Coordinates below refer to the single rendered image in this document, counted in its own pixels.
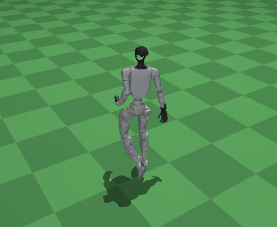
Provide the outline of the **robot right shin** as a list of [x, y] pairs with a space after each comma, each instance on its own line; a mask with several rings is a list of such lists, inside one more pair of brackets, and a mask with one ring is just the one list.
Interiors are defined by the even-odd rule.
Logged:
[[139, 138], [139, 145], [140, 145], [140, 149], [141, 149], [141, 154], [142, 154], [142, 160], [147, 158], [147, 149], [148, 149], [148, 132], [145, 131], [147, 133], [147, 139], [146, 140], [141, 140]]

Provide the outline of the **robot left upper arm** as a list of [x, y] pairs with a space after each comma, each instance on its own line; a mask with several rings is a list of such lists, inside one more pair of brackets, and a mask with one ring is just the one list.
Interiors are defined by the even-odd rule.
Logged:
[[122, 83], [124, 86], [124, 90], [126, 91], [126, 96], [129, 96], [131, 94], [130, 79], [129, 79], [130, 72], [131, 72], [131, 68], [125, 68], [121, 70]]

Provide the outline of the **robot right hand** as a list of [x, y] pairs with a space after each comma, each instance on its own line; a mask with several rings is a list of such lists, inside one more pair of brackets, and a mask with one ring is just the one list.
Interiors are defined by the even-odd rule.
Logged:
[[[162, 116], [161, 117], [161, 123], [163, 123], [163, 122], [167, 122], [167, 120], [168, 120], [168, 117], [167, 117], [167, 111], [166, 111], [166, 104], [164, 104], [164, 108], [160, 108], [161, 109], [161, 113], [160, 113], [160, 115]], [[159, 117], [160, 117], [160, 115], [159, 115]], [[159, 118], [158, 117], [158, 118]]]

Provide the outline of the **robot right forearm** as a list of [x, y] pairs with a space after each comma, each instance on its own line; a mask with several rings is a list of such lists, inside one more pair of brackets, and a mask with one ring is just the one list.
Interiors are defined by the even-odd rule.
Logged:
[[[161, 86], [161, 89], [162, 89], [162, 86]], [[164, 92], [163, 92], [163, 89], [161, 92], [158, 92], [157, 93], [157, 96], [158, 96], [158, 100], [159, 100], [159, 103], [160, 103], [160, 107], [161, 108], [164, 108], [164, 104], [165, 103], [165, 99], [164, 99]]]

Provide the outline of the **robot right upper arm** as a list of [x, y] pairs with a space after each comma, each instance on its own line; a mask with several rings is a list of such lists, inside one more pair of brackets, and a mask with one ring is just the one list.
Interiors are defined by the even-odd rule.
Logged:
[[151, 70], [152, 70], [152, 76], [155, 84], [154, 86], [155, 92], [161, 92], [162, 89], [161, 89], [161, 80], [159, 75], [160, 73], [156, 68], [151, 68]]

